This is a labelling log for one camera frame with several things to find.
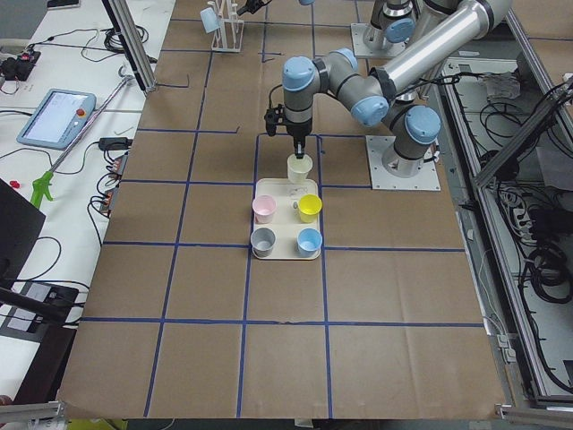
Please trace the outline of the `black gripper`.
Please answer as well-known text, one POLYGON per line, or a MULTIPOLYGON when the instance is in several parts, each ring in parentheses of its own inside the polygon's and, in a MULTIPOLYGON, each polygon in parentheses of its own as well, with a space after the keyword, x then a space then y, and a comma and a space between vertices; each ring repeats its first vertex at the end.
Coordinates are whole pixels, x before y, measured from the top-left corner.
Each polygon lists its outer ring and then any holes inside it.
POLYGON ((245 4, 237 9, 238 14, 255 14, 261 8, 266 7, 271 0, 264 1, 264 0, 246 0, 245 4))
POLYGON ((305 140, 312 133, 312 120, 302 123, 286 122, 286 131, 294 140, 295 157, 304 158, 305 140))

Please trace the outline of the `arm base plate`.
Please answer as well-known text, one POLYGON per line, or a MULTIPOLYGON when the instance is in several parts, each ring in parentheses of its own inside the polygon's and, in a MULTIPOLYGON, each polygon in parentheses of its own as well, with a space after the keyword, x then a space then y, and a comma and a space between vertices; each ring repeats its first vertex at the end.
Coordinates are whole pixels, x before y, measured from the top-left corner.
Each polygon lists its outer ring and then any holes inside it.
POLYGON ((395 151, 394 136, 366 135, 373 190, 438 192, 440 181, 431 150, 418 160, 404 159, 395 151))
POLYGON ((406 47, 404 42, 390 42, 384 30, 376 29, 369 23, 352 23, 350 32, 357 58, 392 58, 406 47))

